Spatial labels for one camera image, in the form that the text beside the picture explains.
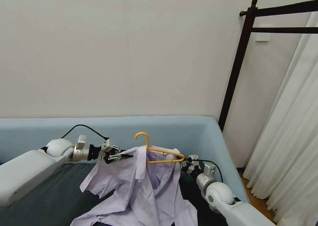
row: wooden clothes rack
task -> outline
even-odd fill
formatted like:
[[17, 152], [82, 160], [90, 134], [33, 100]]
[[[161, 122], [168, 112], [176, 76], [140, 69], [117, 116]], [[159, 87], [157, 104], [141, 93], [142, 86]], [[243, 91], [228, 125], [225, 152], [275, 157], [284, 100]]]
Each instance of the wooden clothes rack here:
[[242, 33], [240, 35], [237, 53], [235, 55], [227, 91], [224, 97], [221, 114], [219, 118], [219, 126], [221, 131], [229, 113], [234, 90], [239, 78], [239, 72], [242, 67], [244, 55], [247, 49], [250, 34], [252, 32], [266, 33], [301, 33], [301, 34], [318, 34], [318, 27], [253, 27], [255, 18], [258, 16], [273, 16], [301, 12], [318, 11], [318, 0], [305, 1], [291, 5], [277, 6], [270, 8], [258, 9], [256, 7], [257, 0], [252, 0], [251, 6], [247, 11], [241, 11], [240, 16], [246, 16]]

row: white curtain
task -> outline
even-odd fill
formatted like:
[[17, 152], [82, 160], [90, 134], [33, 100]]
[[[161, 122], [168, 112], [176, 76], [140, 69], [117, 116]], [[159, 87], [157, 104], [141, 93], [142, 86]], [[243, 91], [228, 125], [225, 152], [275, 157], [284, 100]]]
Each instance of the white curtain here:
[[[312, 13], [307, 26], [318, 26]], [[279, 226], [318, 221], [318, 34], [302, 35], [243, 174]]]

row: finial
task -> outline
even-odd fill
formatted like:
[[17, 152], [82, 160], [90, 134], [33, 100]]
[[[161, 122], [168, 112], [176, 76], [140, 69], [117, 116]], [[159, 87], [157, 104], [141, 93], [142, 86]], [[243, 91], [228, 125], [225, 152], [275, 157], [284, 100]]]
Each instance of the finial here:
[[252, 5], [255, 6], [258, 0], [252, 0]]

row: dark wooden pole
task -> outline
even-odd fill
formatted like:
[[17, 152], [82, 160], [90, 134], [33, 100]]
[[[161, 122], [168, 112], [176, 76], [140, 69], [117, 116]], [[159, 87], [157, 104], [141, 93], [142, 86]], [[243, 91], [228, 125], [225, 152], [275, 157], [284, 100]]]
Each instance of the dark wooden pole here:
[[227, 116], [229, 113], [229, 109], [230, 109], [231, 101], [233, 98], [235, 86], [236, 86], [237, 81], [238, 81], [239, 72], [240, 72], [240, 69], [242, 67], [244, 55], [245, 55], [245, 52], [247, 49], [247, 44], [248, 44], [249, 37], [251, 34], [251, 29], [252, 29], [253, 24], [254, 24], [255, 11], [257, 10], [256, 3], [257, 3], [257, 0], [252, 0], [251, 7], [249, 7], [246, 12], [244, 12], [244, 11], [240, 12], [240, 16], [246, 15], [246, 17], [245, 17], [245, 21], [244, 21], [244, 25], [243, 25], [243, 30], [242, 30], [242, 33], [240, 35], [240, 39], [239, 39], [239, 43], [238, 43], [238, 50], [237, 50], [237, 53], [235, 55], [235, 59], [234, 59], [233, 67], [232, 67], [232, 72], [231, 72], [230, 79], [229, 79], [228, 88], [227, 88], [227, 91], [226, 91], [226, 94], [224, 97], [224, 102], [223, 102], [223, 106], [222, 106], [221, 114], [220, 114], [220, 118], [219, 118], [219, 126], [220, 126], [221, 131], [223, 131], [223, 129], [224, 129], [224, 125], [225, 125], [225, 122], [226, 122], [226, 119], [227, 119]]

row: lavender shirt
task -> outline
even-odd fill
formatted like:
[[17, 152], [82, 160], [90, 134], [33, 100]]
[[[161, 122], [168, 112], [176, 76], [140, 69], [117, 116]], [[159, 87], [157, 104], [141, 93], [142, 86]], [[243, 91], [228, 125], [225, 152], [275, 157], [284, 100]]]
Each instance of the lavender shirt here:
[[173, 155], [146, 151], [146, 146], [122, 152], [132, 158], [106, 164], [99, 161], [80, 185], [100, 198], [112, 196], [76, 218], [71, 226], [101, 222], [112, 226], [197, 226], [197, 211], [182, 198], [180, 163], [146, 164], [146, 160], [173, 159]]

